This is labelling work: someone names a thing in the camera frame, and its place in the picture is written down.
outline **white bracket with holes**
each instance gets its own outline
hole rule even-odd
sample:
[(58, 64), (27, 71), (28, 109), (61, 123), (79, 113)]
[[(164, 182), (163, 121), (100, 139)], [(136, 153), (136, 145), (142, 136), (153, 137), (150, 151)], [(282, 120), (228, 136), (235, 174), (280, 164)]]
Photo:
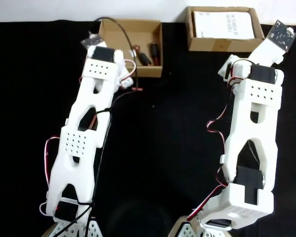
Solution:
[(85, 60), (82, 77), (97, 78), (115, 81), (118, 65), (115, 63), (99, 61), (91, 58)]
[[(95, 48), (89, 47), (88, 55), (93, 55)], [(66, 125), (61, 129), (58, 154), (50, 174), (46, 214), (54, 217), (56, 222), (62, 221), (55, 217), (59, 201), (72, 203), (72, 200), (62, 198), (62, 192), (68, 184), (74, 186), (77, 201), (84, 203), (92, 201), (95, 185), (94, 158), (96, 150), (103, 146), (110, 113), (103, 112), (97, 115), (96, 130), (79, 131), (78, 126), (90, 108), (101, 111), (111, 106), (119, 74), (123, 72), (125, 65), (122, 51), (115, 51), (114, 62), (86, 59), (79, 92)], [(94, 94), (96, 85), (101, 86), (97, 87), (99, 91)], [(78, 205), (75, 216), (79, 216), (87, 208), (88, 205)], [(90, 211), (91, 209), (79, 218), (73, 228), (76, 225), (85, 227)]]
[[(69, 222), (59, 222), (58, 225), (55, 227), (53, 232), (49, 235), (49, 237), (54, 237), (58, 232), (60, 232)], [(65, 232), (63, 232), (59, 237), (79, 237), (85, 236), (85, 227), (72, 225), (70, 226)], [(88, 230), (88, 237), (103, 237), (98, 223), (96, 221), (90, 221), (89, 223), (89, 230)]]

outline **cardboard box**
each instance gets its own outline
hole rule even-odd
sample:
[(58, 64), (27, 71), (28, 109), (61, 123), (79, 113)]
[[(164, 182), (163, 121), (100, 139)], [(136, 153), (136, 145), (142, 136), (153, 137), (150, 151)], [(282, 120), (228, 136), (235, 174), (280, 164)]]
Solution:
[[(152, 66), (143, 66), (136, 58), (137, 72), (139, 77), (160, 78), (163, 65), (162, 55), (162, 26), (156, 20), (138, 19), (117, 19), (117, 22), (125, 29), (132, 44), (138, 44), (141, 52), (152, 62)], [(133, 60), (130, 54), (130, 47), (123, 31), (112, 21), (103, 20), (100, 24), (99, 35), (105, 40), (108, 47), (120, 49), (124, 53), (125, 59)], [(160, 66), (153, 66), (153, 60), (149, 46), (151, 43), (158, 44)], [(130, 63), (126, 63), (128, 71), (133, 69)]]
[[(226, 12), (240, 11), (251, 15), (254, 39), (215, 39), (196, 38), (194, 29), (194, 11)], [(219, 52), (252, 52), (263, 40), (264, 34), (253, 8), (248, 7), (211, 7), (211, 6), (188, 6), (186, 14), (186, 32), (189, 51), (219, 51)]]

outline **black fabric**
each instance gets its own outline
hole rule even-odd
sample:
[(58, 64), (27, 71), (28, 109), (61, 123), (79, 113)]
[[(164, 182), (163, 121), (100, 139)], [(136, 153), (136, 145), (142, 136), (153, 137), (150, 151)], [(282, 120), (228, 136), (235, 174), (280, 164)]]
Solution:
[[(0, 23), (0, 225), (8, 221), (13, 233), (39, 236), (53, 222), (38, 211), (47, 191), (44, 142), (60, 133), (76, 98), (85, 59), (80, 41), (89, 25)], [(140, 79), (144, 91), (123, 97), (112, 110), (92, 213), (105, 237), (166, 236), (216, 185), (223, 147), (205, 124), (229, 97), (217, 75), (229, 53), (189, 52), (179, 23), (163, 24), (163, 50), (162, 78)], [(285, 79), (274, 213), (259, 221), (259, 236), (296, 237), (296, 40), (278, 67)], [(215, 125), (225, 135), (230, 118), (228, 110)], [(50, 144), (49, 168), (57, 146)]]

